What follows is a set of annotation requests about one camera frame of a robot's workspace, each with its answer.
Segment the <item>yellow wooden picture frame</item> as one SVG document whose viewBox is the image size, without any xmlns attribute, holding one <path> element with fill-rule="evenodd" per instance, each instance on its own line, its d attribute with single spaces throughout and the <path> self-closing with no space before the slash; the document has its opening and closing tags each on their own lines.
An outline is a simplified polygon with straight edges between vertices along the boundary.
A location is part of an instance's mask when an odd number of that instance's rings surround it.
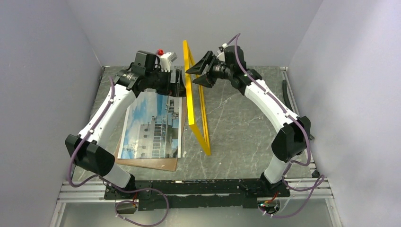
<svg viewBox="0 0 401 227">
<path fill-rule="evenodd" d="M 184 71 L 188 70 L 191 66 L 194 66 L 194 59 L 188 45 L 187 40 L 183 40 L 183 62 L 184 62 Z M 185 72 L 185 86 L 186 86 L 186 99 L 187 99 L 187 114 L 188 114 L 188 125 L 194 134 L 196 140 L 202 147 L 204 153 L 207 156 L 211 156 L 211 147 L 209 140 L 209 128 L 207 122 L 207 114 L 206 114 L 206 104 L 204 91 L 201 86 L 199 86 L 199 98 L 200 98 L 200 111 L 201 111 L 201 119 L 202 119 L 202 128 L 203 132 L 199 129 L 196 119 L 195 119 L 195 111 L 194 111 L 194 101 L 193 101 L 193 93 L 192 93 L 192 76 L 189 73 Z"/>
</svg>

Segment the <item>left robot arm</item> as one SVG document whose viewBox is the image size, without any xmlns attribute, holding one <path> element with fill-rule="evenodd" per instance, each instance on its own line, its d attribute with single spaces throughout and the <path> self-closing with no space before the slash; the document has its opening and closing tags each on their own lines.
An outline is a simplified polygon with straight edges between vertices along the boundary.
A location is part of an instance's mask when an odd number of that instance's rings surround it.
<svg viewBox="0 0 401 227">
<path fill-rule="evenodd" d="M 154 69 L 141 74 L 120 70 L 109 82 L 109 93 L 90 122 L 78 134 L 65 139 L 70 155 L 67 180 L 75 188 L 87 182 L 73 183 L 72 166 L 76 165 L 109 183 L 121 197 L 128 199 L 135 193 L 135 176 L 119 167 L 114 155 L 105 149 L 119 118 L 147 89 L 172 97 L 184 97 L 186 90 L 180 69 L 172 72 Z"/>
</svg>

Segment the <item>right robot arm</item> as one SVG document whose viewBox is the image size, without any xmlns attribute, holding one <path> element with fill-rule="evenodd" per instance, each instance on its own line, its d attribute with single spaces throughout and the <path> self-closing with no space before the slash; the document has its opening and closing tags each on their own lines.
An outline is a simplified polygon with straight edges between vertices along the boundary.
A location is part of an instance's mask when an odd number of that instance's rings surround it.
<svg viewBox="0 0 401 227">
<path fill-rule="evenodd" d="M 262 76 L 256 70 L 247 68 L 244 52 L 239 46 L 222 47 L 220 50 L 219 55 L 206 52 L 185 72 L 197 75 L 193 82 L 203 87 L 213 87 L 218 79 L 230 81 L 231 86 L 251 100 L 272 123 L 277 132 L 271 144 L 273 157 L 262 173 L 260 183 L 262 194 L 272 196 L 288 172 L 290 162 L 307 148 L 310 120 L 286 107 L 271 92 Z"/>
</svg>

